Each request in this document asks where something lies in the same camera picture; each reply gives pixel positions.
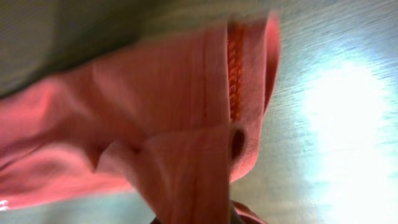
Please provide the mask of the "orange red t-shirt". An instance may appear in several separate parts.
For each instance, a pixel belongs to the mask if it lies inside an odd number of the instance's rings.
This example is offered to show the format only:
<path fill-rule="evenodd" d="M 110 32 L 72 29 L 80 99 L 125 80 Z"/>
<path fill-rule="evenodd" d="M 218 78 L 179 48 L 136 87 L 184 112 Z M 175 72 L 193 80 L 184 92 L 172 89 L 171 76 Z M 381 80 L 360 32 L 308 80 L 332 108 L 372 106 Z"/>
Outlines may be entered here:
<path fill-rule="evenodd" d="M 1 209 L 134 189 L 157 223 L 260 223 L 255 165 L 279 17 L 140 42 L 1 100 Z"/>

